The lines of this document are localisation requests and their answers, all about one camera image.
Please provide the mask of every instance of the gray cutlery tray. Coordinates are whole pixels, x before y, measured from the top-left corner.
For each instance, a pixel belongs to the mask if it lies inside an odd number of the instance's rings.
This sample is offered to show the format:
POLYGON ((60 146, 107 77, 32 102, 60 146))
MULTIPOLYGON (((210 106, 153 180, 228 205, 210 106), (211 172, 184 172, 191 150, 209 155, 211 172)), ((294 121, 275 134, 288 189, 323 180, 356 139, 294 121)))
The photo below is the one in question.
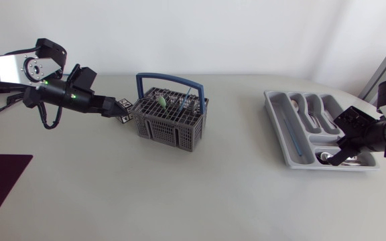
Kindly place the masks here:
POLYGON ((265 91, 264 94, 266 110, 276 130, 285 163, 290 168, 341 171, 379 169, 378 163, 370 153, 361 153, 357 156, 361 163, 359 166, 333 166, 319 162, 316 154, 325 151, 334 155, 340 151, 337 140, 344 136, 342 130, 328 120, 328 118, 335 119, 343 112, 332 95, 280 91, 265 91), (292 100, 298 103, 298 112, 292 100))

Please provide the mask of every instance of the white table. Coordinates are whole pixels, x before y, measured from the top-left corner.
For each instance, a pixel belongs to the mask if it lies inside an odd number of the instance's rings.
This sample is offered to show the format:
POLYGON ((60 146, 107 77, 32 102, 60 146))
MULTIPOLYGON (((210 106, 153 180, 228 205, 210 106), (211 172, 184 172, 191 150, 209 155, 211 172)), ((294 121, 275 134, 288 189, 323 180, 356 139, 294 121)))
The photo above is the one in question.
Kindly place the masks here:
MULTIPOLYGON (((138 137, 133 121, 64 109, 49 131, 36 108, 2 112, 0 153, 34 158, 1 206, 0 240, 386 240, 383 154, 376 172, 288 169, 263 91, 331 93, 378 117, 374 107, 293 78, 181 77, 210 99, 193 153, 138 137)), ((92 89, 137 99, 134 76, 98 76, 92 89)))

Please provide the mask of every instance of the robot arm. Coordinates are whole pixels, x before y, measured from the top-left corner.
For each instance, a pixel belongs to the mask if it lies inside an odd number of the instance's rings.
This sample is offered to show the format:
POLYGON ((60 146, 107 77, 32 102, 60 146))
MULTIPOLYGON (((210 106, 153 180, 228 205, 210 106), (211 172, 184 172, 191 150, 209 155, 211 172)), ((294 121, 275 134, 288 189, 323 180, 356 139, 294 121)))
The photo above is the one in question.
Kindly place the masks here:
POLYGON ((66 62, 66 50, 48 39, 39 39, 36 46, 0 56, 0 86, 24 87, 23 103, 38 107, 47 129, 58 124, 62 108, 83 113, 100 113, 105 117, 123 116, 126 109, 115 98, 94 95, 90 89, 96 73, 75 65, 67 81, 61 80, 66 62), (46 124, 44 103, 59 106, 52 126, 46 124))
POLYGON ((384 151, 386 157, 386 82, 379 85, 377 112, 383 114, 379 120, 351 106, 334 120, 345 136, 338 141, 340 151, 327 159, 329 164, 340 165, 363 151, 384 151))

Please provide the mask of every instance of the white wall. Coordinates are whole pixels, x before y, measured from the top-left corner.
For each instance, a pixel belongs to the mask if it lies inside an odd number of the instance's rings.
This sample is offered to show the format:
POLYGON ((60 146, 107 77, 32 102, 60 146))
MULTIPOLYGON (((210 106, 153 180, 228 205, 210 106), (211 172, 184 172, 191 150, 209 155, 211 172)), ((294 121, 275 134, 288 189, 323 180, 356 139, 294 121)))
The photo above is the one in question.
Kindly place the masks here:
POLYGON ((46 37, 99 74, 280 74, 358 94, 386 0, 0 0, 0 54, 46 37))

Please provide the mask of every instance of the dishwasher cutlery basket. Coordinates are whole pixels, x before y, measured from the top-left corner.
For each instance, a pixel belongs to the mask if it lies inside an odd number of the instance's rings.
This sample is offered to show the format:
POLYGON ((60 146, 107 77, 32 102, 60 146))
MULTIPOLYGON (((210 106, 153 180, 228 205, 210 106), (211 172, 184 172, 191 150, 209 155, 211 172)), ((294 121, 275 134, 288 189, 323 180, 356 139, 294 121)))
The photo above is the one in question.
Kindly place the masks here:
POLYGON ((206 122, 208 99, 204 97, 203 85, 184 78, 167 74, 137 74, 138 100, 131 109, 138 135, 163 144, 193 151, 206 122), (199 96, 153 87, 145 94, 143 78, 169 80, 198 90, 199 96), (158 102, 159 97, 166 101, 166 109, 158 102))

